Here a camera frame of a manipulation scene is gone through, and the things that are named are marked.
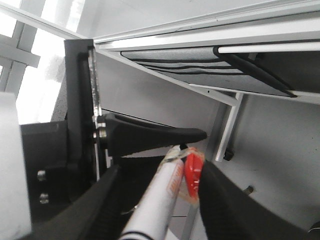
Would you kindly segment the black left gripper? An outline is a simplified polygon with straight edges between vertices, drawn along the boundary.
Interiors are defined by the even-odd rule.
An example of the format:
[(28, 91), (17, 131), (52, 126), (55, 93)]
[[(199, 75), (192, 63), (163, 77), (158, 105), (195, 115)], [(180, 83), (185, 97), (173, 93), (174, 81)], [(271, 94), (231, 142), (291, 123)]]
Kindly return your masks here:
[(99, 147), (102, 115), (91, 39), (67, 39), (63, 120), (21, 125), (31, 220), (44, 222), (81, 197), (106, 171)]

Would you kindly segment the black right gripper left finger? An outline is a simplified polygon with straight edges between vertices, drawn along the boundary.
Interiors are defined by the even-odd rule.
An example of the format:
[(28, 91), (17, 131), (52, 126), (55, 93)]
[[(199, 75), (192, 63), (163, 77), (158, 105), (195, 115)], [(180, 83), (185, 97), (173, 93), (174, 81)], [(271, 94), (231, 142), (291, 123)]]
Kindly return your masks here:
[(119, 176), (120, 167), (113, 165), (83, 196), (62, 213), (37, 229), (33, 240), (80, 240), (94, 223), (104, 200)]

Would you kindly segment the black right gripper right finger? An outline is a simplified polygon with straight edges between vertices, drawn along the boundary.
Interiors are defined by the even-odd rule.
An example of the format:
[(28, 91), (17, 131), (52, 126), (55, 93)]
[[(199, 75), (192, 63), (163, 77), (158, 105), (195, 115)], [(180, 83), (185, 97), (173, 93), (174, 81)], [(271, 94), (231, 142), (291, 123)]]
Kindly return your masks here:
[(209, 240), (311, 240), (307, 231), (273, 214), (238, 188), (212, 162), (199, 181), (200, 216)]

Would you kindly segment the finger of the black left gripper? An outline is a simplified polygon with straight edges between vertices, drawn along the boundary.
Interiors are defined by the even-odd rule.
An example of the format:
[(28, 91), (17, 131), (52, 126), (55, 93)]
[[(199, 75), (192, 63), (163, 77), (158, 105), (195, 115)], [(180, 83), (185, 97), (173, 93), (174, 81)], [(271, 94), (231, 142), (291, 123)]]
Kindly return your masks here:
[(198, 128), (179, 128), (138, 121), (108, 113), (103, 116), (106, 137), (103, 147), (108, 155), (122, 157), (146, 150), (196, 143), (207, 138)]

